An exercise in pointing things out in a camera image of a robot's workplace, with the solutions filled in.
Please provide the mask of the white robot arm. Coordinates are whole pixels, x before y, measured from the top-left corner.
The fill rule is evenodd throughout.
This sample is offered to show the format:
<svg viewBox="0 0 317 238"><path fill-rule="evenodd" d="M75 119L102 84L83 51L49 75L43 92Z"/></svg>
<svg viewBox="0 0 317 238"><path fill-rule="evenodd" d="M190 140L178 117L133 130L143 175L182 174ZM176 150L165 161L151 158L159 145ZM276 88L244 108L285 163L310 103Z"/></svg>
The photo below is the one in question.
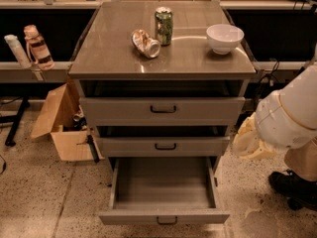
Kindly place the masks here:
<svg viewBox="0 0 317 238"><path fill-rule="evenodd" d="M317 51L283 89L258 104L240 126L232 147L242 159L260 160L300 149L317 137Z"/></svg>

